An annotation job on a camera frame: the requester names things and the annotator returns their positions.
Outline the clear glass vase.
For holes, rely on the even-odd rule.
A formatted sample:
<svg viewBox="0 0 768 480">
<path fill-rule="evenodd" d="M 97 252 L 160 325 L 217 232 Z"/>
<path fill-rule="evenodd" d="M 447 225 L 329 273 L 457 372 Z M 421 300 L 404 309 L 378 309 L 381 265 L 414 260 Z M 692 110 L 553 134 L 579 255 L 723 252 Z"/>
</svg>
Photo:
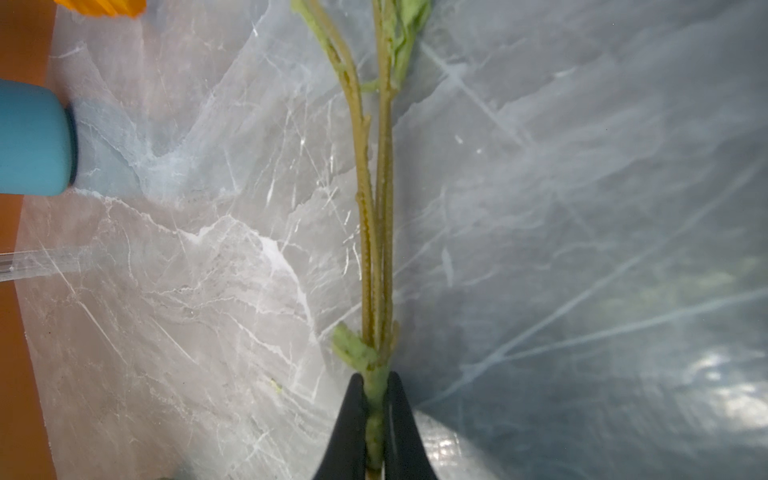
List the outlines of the clear glass vase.
<svg viewBox="0 0 768 480">
<path fill-rule="evenodd" d="M 91 269 L 95 264 L 89 247 L 66 247 L 1 254 L 1 281 L 16 281 Z"/>
</svg>

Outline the orange yellow rose stem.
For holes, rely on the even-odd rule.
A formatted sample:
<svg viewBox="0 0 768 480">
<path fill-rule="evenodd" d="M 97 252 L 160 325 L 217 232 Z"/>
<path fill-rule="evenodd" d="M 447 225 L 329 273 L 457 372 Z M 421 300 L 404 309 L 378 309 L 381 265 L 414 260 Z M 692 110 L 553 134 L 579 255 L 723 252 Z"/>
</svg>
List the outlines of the orange yellow rose stem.
<svg viewBox="0 0 768 480">
<path fill-rule="evenodd" d="M 88 17 L 137 18 L 147 8 L 146 0 L 54 0 L 54 2 Z"/>
</svg>

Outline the small orange bud stem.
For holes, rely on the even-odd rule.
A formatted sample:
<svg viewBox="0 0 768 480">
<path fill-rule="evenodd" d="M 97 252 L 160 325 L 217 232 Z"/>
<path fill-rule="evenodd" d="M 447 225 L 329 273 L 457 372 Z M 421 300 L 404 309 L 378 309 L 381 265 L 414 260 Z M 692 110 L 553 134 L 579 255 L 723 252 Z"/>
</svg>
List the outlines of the small orange bud stem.
<svg viewBox="0 0 768 480">
<path fill-rule="evenodd" d="M 361 329 L 344 322 L 331 334 L 334 353 L 364 381 L 366 476 L 384 478 L 384 400 L 399 335 L 394 318 L 394 147 L 392 105 L 403 86 L 429 1 L 372 4 L 378 76 L 364 82 L 347 42 L 317 1 L 294 1 L 326 53 L 345 95 L 352 128 L 361 247 Z"/>
</svg>

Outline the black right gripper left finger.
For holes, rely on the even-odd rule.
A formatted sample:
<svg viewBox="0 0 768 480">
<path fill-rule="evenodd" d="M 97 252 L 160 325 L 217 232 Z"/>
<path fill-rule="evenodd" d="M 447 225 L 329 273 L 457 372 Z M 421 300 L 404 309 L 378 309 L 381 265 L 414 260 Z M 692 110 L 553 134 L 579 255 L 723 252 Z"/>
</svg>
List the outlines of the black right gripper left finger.
<svg viewBox="0 0 768 480">
<path fill-rule="evenodd" d="M 367 402 L 360 373 L 351 376 L 314 480 L 364 480 Z"/>
</svg>

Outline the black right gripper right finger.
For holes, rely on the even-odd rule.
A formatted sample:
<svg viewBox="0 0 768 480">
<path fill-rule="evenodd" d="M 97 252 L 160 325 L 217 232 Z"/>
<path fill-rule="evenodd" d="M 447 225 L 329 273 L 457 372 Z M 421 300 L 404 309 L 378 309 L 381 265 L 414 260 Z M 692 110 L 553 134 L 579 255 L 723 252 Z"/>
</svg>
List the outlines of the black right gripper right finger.
<svg viewBox="0 0 768 480">
<path fill-rule="evenodd" d="M 389 373 L 384 400 L 384 478 L 437 480 L 400 376 Z"/>
</svg>

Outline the teal ceramic vase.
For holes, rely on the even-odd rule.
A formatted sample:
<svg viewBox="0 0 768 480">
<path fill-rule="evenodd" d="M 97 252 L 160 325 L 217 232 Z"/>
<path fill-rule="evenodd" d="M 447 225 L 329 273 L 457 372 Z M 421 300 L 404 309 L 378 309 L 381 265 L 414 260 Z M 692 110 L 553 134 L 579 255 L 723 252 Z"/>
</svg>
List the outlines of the teal ceramic vase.
<svg viewBox="0 0 768 480">
<path fill-rule="evenodd" d="M 73 182 L 76 134 L 70 113 L 49 89 L 1 82 L 1 192 L 56 196 Z"/>
</svg>

